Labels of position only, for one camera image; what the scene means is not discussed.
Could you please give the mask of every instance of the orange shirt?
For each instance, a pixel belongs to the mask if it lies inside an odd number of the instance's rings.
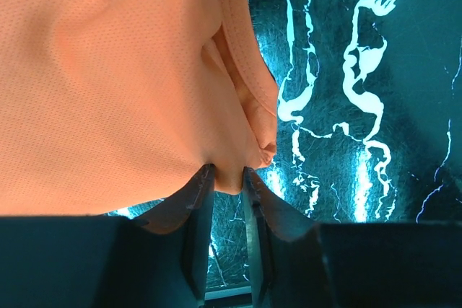
[[[247,0],[0,0],[0,214],[101,214],[276,151]]]

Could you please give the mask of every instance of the orange cloth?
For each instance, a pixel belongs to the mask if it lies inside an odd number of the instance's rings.
[[[276,151],[247,0],[0,0],[0,214],[101,214]]]

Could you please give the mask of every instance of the orange fabric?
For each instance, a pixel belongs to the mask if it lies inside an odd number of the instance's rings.
[[[101,214],[276,151],[247,0],[0,0],[0,214]]]

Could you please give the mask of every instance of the marble surface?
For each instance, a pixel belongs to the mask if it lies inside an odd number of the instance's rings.
[[[266,184],[319,221],[462,220],[462,0],[249,0],[280,87]],[[208,287],[247,285],[217,194]]]

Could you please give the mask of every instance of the garment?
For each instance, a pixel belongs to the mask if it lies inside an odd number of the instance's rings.
[[[0,0],[0,214],[101,214],[276,152],[247,0]]]

